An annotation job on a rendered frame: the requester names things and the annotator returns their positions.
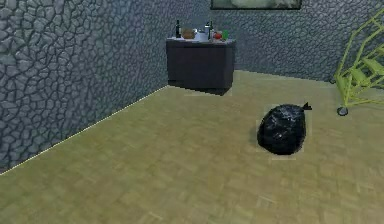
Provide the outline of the dark brown cabinet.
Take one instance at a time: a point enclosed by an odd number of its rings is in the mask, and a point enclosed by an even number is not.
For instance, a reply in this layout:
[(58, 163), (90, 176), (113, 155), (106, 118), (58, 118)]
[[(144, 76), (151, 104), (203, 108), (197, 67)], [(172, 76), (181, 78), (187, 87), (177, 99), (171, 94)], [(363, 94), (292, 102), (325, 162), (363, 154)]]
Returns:
[(166, 40), (168, 84), (224, 95), (233, 83), (236, 40)]

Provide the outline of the dark bottle with pale label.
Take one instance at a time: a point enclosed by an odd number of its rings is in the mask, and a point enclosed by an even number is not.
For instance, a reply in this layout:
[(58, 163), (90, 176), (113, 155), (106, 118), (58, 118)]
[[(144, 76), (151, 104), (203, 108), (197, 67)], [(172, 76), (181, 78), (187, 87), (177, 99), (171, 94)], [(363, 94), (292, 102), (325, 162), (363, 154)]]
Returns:
[(207, 40), (210, 41), (212, 30), (213, 30), (213, 22), (212, 21), (207, 22), (204, 29), (207, 36)]

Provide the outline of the black garbage bag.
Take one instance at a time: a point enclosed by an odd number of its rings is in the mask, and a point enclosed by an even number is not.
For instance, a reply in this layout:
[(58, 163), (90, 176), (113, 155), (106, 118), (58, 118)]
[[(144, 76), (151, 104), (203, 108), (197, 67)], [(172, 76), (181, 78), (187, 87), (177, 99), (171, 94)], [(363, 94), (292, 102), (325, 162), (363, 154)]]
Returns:
[(259, 125), (258, 144), (275, 155), (297, 153), (306, 137), (305, 112), (311, 109), (308, 102), (303, 106), (282, 104), (272, 108)]

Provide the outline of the yellow-green rolling ladder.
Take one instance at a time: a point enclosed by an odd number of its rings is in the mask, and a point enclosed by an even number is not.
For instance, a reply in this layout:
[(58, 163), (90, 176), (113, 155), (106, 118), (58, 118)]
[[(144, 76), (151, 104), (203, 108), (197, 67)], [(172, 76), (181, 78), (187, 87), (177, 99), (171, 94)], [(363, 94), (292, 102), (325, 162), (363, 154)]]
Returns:
[[(348, 68), (344, 68), (354, 39), (369, 25), (373, 25), (375, 31), (362, 40), (353, 64)], [(378, 61), (380, 57), (384, 58), (384, 40), (380, 40), (379, 45), (374, 47), (369, 53), (363, 54), (366, 45), (381, 34), (384, 34), (384, 8), (381, 8), (359, 28), (352, 31), (342, 59), (330, 79), (330, 83), (337, 86), (342, 99), (342, 103), (337, 109), (339, 116), (346, 116), (349, 106), (367, 103), (384, 104), (384, 100), (360, 98), (364, 91), (373, 87), (384, 89), (384, 64)]]

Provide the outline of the dark framed wall picture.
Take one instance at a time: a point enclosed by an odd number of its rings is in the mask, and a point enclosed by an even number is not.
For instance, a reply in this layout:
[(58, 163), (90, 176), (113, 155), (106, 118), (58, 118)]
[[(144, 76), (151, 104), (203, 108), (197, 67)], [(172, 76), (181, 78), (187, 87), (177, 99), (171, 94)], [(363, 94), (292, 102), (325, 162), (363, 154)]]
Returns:
[(211, 8), (216, 10), (298, 10), (301, 8), (301, 3), (302, 0), (211, 0)]

